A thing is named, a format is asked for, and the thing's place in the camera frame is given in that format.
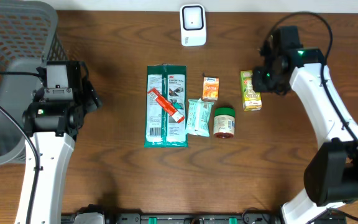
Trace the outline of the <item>green 3M package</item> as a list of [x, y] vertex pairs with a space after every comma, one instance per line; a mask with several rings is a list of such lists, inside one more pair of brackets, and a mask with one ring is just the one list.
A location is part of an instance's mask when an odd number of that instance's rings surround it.
[[[183, 116], [186, 115], [186, 66], [149, 65], [146, 90], [156, 89]], [[152, 94], [147, 95], [145, 147], [187, 147], [186, 121], [176, 122]]]

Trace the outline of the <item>dark grey plastic mesh basket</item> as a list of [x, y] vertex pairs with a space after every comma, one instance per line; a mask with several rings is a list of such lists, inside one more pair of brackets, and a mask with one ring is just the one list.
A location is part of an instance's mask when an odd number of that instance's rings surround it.
[[[67, 60], [58, 15], [40, 1], [0, 1], [0, 106], [19, 124], [42, 82], [37, 68]], [[25, 139], [0, 112], [0, 165], [25, 161]]]

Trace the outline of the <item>red sachet packet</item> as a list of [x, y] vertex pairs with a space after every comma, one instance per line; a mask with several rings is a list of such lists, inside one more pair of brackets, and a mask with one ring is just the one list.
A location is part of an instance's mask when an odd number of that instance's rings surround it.
[[185, 120], [185, 116], [181, 114], [166, 98], [164, 98], [156, 88], [152, 88], [147, 92], [147, 94], [151, 97], [151, 99], [155, 100], [176, 123], [181, 123]]

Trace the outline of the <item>small orange box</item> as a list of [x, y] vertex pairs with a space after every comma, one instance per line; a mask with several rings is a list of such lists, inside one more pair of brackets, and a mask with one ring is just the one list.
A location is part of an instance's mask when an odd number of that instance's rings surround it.
[[203, 100], [217, 100], [219, 97], [219, 78], [204, 77]]

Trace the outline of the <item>mint green wipes pack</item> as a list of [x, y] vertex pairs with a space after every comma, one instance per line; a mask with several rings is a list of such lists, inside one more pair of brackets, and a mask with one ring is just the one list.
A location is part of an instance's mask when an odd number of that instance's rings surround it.
[[209, 119], [211, 110], [214, 105], [213, 102], [189, 99], [188, 116], [186, 121], [186, 133], [209, 137]]

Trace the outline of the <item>green yellow juice carton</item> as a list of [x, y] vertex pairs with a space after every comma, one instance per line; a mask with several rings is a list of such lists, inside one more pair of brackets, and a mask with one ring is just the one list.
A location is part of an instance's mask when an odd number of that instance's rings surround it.
[[262, 108], [260, 93], [255, 92], [252, 85], [252, 71], [241, 71], [242, 107], [244, 111], [258, 111]]

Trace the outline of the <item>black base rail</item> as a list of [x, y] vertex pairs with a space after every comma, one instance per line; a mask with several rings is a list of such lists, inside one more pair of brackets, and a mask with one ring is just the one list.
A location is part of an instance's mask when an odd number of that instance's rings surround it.
[[246, 212], [245, 215], [141, 215], [138, 213], [120, 213], [104, 215], [96, 213], [96, 219], [88, 221], [85, 213], [62, 215], [61, 223], [111, 223], [111, 224], [279, 224], [280, 218], [260, 212]]

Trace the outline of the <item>white jar green lid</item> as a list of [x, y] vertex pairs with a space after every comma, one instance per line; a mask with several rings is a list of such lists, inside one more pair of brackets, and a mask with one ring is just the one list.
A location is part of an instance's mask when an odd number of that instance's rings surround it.
[[235, 111], [232, 108], [217, 108], [214, 111], [213, 135], [220, 139], [230, 139], [235, 135]]

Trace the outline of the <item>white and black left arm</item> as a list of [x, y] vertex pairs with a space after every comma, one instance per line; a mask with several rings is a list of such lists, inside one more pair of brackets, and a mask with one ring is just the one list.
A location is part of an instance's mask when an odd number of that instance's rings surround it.
[[51, 88], [51, 100], [33, 102], [24, 113], [25, 173], [16, 223], [60, 223], [70, 157], [85, 115], [102, 103], [85, 78]]

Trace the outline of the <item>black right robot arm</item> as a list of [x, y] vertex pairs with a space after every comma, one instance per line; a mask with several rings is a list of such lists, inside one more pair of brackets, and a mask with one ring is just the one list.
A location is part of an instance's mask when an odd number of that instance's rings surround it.
[[314, 223], [326, 214], [352, 216], [340, 207], [358, 200], [358, 124], [336, 91], [320, 49], [264, 47], [252, 84], [257, 92], [299, 97], [313, 127], [318, 151], [303, 176], [304, 188], [280, 211], [282, 223]]

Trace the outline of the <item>white barcode scanner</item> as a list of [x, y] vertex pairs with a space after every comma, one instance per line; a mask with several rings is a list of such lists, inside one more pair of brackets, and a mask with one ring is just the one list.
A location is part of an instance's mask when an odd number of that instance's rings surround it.
[[206, 11], [200, 4], [186, 4], [180, 8], [181, 44], [197, 47], [206, 43]]

